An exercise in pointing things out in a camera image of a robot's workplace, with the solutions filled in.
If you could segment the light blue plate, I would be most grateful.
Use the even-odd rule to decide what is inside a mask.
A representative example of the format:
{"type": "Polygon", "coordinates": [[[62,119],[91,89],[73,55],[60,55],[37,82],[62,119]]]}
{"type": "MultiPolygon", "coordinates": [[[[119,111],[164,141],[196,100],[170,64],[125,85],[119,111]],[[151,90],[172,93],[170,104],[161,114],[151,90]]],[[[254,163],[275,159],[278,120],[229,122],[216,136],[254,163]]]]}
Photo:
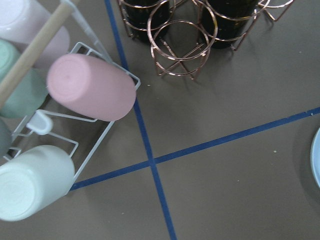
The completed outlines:
{"type": "Polygon", "coordinates": [[[320,187],[320,129],[313,137],[310,149],[310,167],[317,187],[320,187]]]}

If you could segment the pink plastic cup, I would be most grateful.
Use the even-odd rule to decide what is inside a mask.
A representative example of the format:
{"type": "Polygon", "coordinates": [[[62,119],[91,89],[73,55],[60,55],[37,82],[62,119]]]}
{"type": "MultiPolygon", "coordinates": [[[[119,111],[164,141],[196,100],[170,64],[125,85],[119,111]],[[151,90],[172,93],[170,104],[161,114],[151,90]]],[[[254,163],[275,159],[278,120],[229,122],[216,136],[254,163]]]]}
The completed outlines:
{"type": "Polygon", "coordinates": [[[64,107],[93,119],[117,121],[136,100],[132,78],[97,57],[70,53],[61,56],[47,75],[50,96],[64,107]]]}

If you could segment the dark green wine bottle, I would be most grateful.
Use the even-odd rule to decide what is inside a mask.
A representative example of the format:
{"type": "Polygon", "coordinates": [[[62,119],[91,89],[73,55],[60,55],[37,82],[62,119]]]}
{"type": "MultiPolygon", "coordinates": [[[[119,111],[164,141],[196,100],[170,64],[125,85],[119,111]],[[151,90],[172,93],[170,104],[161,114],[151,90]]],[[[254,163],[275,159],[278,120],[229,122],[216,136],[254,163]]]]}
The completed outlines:
{"type": "Polygon", "coordinates": [[[165,26],[177,6],[175,0],[119,0],[118,7],[127,35],[149,43],[148,33],[157,40],[164,37],[170,27],[165,26]]]}

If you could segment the mint green plastic cup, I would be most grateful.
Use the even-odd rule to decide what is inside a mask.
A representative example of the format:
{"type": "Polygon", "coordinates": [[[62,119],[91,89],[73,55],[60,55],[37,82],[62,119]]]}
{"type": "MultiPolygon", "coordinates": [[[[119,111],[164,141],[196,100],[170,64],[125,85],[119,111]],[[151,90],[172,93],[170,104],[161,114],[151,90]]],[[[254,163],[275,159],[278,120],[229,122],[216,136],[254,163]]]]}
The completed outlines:
{"type": "MultiPolygon", "coordinates": [[[[20,52],[11,43],[0,41],[0,79],[3,80],[20,57],[20,52]]],[[[30,69],[0,109],[5,118],[22,118],[33,114],[48,95],[44,79],[30,69]]]]}

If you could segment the white plastic cup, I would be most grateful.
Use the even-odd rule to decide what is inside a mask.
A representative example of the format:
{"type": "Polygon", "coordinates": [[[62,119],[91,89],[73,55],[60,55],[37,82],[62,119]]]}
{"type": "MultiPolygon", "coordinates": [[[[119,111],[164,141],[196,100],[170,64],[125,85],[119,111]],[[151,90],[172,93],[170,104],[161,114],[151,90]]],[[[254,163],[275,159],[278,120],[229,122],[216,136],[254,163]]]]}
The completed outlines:
{"type": "Polygon", "coordinates": [[[53,145],[39,145],[0,167],[0,218],[20,221],[63,197],[73,184],[71,157],[53,145]]]}

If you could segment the grey-blue plastic cup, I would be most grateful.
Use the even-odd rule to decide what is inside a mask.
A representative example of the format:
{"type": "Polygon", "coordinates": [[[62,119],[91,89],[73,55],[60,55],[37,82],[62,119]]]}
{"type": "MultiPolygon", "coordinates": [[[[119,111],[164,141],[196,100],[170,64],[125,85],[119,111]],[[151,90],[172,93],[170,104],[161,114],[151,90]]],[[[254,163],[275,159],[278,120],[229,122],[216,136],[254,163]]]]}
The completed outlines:
{"type": "Polygon", "coordinates": [[[12,144],[12,134],[6,123],[0,120],[0,157],[3,157],[12,144]]]}

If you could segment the pale lilac plastic cup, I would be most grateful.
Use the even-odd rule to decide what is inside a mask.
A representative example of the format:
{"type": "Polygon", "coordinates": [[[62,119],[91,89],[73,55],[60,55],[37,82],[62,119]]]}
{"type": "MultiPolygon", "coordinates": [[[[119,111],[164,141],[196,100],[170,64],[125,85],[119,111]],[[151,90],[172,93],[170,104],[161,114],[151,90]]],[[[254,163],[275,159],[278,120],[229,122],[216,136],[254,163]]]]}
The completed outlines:
{"type": "MultiPolygon", "coordinates": [[[[0,2],[0,38],[23,52],[51,17],[36,0],[2,0],[0,2]]],[[[47,69],[56,59],[68,53],[70,35],[62,26],[37,59],[34,68],[47,69]]]]}

